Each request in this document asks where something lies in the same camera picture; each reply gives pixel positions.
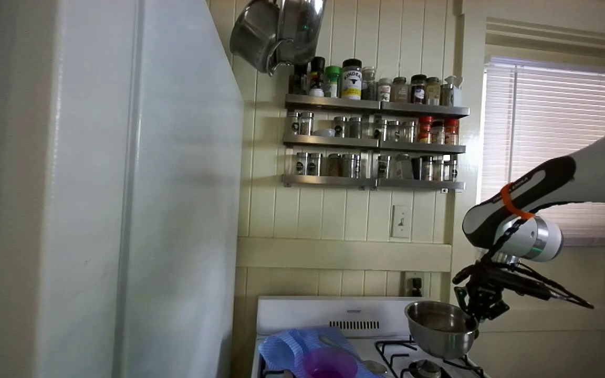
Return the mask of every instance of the metal spoon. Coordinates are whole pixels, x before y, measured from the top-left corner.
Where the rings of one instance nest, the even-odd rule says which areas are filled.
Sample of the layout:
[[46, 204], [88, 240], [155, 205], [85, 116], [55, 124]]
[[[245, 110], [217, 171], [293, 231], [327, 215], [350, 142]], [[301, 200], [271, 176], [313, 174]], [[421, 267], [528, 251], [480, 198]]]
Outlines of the metal spoon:
[[366, 369], [368, 369], [368, 371], [370, 371], [370, 373], [384, 374], [387, 372], [387, 367], [384, 366], [383, 364], [380, 364], [379, 362], [373, 361], [373, 360], [362, 360], [357, 354], [337, 345], [335, 342], [333, 342], [333, 340], [329, 339], [328, 337], [325, 337], [324, 335], [319, 335], [319, 341], [321, 341], [322, 343], [326, 344], [327, 346], [329, 346], [331, 348], [343, 350], [346, 354], [355, 358], [356, 361], [362, 363], [363, 366], [365, 366]]

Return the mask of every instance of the metal shelf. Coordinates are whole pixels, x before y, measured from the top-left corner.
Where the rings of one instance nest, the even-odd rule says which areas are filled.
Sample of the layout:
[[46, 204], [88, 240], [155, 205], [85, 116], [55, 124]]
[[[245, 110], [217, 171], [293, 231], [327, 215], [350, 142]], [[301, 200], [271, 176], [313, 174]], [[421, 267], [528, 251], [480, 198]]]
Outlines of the metal shelf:
[[381, 114], [395, 117], [433, 116], [435, 118], [462, 118], [471, 114], [470, 108], [461, 106], [424, 105], [422, 103], [381, 102], [348, 100], [287, 94], [286, 109], [323, 110], [326, 112], [346, 112], [355, 114]]
[[383, 102], [379, 114], [397, 117], [432, 116], [434, 118], [463, 118], [470, 108], [461, 106], [424, 105], [423, 103]]
[[306, 95], [286, 95], [286, 109], [324, 110], [327, 112], [347, 112], [375, 114], [380, 110], [379, 101], [348, 100], [346, 98], [314, 97]]
[[435, 153], [438, 155], [455, 155], [457, 153], [465, 153], [466, 146], [458, 146], [451, 144], [434, 144], [434, 143], [403, 143], [403, 142], [384, 142], [379, 143], [380, 150], [387, 151], [410, 151], [422, 153]]
[[350, 178], [319, 175], [281, 175], [281, 182], [286, 186], [291, 184], [309, 184], [326, 186], [353, 186], [372, 189], [377, 185], [374, 178]]
[[293, 135], [284, 136], [285, 145], [335, 146], [336, 148], [377, 149], [379, 141], [372, 138], [336, 138], [334, 136]]
[[424, 181], [424, 180], [402, 180], [398, 178], [379, 178], [377, 187], [406, 187], [408, 189], [466, 189], [465, 182], [456, 181]]

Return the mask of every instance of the stove vent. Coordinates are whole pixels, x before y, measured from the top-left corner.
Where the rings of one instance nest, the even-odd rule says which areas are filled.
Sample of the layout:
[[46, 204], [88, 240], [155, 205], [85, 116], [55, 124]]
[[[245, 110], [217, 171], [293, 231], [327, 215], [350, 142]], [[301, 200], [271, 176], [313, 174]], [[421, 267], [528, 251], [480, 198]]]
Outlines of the stove vent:
[[379, 321], [329, 321], [331, 327], [338, 327], [341, 330], [379, 330]]

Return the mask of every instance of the window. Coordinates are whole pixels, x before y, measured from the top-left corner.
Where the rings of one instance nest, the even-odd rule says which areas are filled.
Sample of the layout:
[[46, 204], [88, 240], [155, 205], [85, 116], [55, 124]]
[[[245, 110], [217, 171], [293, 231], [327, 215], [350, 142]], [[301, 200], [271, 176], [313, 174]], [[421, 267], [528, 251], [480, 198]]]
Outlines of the window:
[[[545, 160], [605, 136], [605, 68], [492, 57], [486, 66], [480, 200]], [[567, 238], [605, 238], [605, 204], [539, 212]]]

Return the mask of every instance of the white stove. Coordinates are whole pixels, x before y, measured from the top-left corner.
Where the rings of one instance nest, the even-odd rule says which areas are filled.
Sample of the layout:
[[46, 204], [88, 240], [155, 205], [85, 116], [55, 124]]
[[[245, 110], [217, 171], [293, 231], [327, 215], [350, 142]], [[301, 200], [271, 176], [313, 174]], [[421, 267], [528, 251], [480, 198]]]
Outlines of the white stove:
[[[364, 360], [378, 361], [388, 378], [489, 378], [468, 358], [442, 361], [417, 347], [408, 329], [405, 306], [424, 298], [408, 297], [260, 297], [251, 378], [291, 378], [268, 371], [258, 352], [266, 337], [290, 328], [337, 327]], [[439, 371], [423, 374], [416, 369]]]

